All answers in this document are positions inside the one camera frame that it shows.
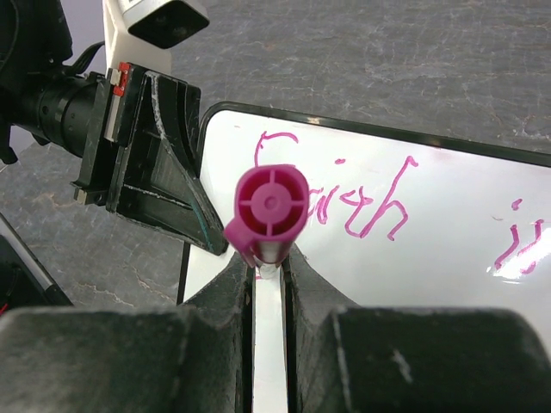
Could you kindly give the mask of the white whiteboard black frame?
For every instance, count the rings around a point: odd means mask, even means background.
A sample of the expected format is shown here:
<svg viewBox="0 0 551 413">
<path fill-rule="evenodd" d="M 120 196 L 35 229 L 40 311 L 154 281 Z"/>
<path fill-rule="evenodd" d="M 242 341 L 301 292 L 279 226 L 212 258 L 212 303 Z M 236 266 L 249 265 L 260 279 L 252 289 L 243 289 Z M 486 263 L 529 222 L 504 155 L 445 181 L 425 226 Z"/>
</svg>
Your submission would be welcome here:
<svg viewBox="0 0 551 413">
<path fill-rule="evenodd" d="M 200 145 L 224 225 L 246 171 L 294 166 L 310 207 L 293 246 L 338 291 L 361 306 L 513 311 L 550 359 L 549 156 L 230 103 L 206 114 Z M 187 297 L 234 256 L 193 248 Z M 292 412 L 282 266 L 253 277 L 251 410 Z"/>
</svg>

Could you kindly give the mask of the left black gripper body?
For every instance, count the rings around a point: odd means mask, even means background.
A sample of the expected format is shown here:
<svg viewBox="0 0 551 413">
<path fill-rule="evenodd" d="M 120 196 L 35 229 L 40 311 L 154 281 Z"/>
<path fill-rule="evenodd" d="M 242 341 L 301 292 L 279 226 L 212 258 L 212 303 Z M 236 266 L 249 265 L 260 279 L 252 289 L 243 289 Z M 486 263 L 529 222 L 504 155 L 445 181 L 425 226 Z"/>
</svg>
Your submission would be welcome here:
<svg viewBox="0 0 551 413">
<path fill-rule="evenodd" d="M 72 183 L 81 205 L 111 210 L 120 155 L 130 140 L 145 68 L 121 62 L 96 87 L 79 175 Z"/>
</svg>

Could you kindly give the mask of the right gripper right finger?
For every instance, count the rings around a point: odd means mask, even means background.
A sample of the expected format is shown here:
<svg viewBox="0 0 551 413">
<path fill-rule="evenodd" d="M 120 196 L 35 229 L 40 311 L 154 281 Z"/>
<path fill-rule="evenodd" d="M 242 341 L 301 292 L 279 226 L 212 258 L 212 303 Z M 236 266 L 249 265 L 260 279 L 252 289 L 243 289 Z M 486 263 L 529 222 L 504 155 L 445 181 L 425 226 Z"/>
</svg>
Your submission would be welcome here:
<svg viewBox="0 0 551 413">
<path fill-rule="evenodd" d="M 282 280 L 292 412 L 550 409 L 550 359 L 513 311 L 361 306 L 297 246 Z"/>
</svg>

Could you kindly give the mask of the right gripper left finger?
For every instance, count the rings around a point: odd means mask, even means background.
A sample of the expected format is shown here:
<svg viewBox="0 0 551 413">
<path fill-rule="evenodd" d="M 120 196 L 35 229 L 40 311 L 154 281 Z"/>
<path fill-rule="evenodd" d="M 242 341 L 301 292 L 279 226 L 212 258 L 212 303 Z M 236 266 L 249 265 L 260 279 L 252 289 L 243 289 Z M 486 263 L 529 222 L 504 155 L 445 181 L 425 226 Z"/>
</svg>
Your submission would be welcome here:
<svg viewBox="0 0 551 413">
<path fill-rule="evenodd" d="M 252 271 L 238 256 L 184 304 L 29 307 L 1 318 L 4 412 L 248 412 Z"/>
</svg>

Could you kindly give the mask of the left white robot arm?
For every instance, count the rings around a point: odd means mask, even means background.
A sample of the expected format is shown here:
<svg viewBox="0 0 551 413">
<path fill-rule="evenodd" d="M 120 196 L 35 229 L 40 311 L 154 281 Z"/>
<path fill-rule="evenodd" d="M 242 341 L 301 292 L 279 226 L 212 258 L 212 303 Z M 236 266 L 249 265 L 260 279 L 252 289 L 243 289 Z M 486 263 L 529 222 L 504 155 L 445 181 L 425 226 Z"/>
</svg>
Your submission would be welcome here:
<svg viewBox="0 0 551 413">
<path fill-rule="evenodd" d="M 104 38 L 81 55 L 58 1 L 1 4 L 1 159 L 10 131 L 80 159 L 75 200 L 214 255 L 220 218 L 201 185 L 200 90 L 171 49 L 209 20 L 196 1 L 105 1 Z"/>
</svg>

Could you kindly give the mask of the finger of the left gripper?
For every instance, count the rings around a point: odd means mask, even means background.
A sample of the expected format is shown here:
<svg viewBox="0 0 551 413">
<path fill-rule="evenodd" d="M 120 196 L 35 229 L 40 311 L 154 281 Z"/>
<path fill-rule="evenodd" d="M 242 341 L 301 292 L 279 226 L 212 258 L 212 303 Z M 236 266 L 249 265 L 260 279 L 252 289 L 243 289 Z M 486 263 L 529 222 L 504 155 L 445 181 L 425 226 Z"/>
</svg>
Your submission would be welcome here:
<svg viewBox="0 0 551 413">
<path fill-rule="evenodd" d="M 220 217 L 189 160 L 165 141 L 118 150 L 107 210 L 215 256 L 228 248 Z"/>
<path fill-rule="evenodd" d="M 143 82 L 150 85 L 152 106 L 152 125 L 145 126 L 143 132 L 158 141 L 154 154 L 147 156 L 143 177 L 152 179 L 158 155 L 164 151 L 176 162 L 175 170 L 198 179 L 201 89 L 149 69 Z"/>
</svg>

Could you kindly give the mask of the magenta whiteboard marker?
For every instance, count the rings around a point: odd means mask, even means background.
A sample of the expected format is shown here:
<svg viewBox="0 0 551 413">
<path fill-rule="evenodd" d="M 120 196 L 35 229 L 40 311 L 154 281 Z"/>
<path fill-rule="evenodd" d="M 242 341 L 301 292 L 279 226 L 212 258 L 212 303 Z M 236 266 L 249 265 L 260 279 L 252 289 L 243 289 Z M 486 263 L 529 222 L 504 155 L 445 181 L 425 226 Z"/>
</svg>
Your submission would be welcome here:
<svg viewBox="0 0 551 413">
<path fill-rule="evenodd" d="M 280 265 L 306 226 L 309 186 L 294 166 L 254 167 L 238 180 L 228 243 L 251 268 Z"/>
</svg>

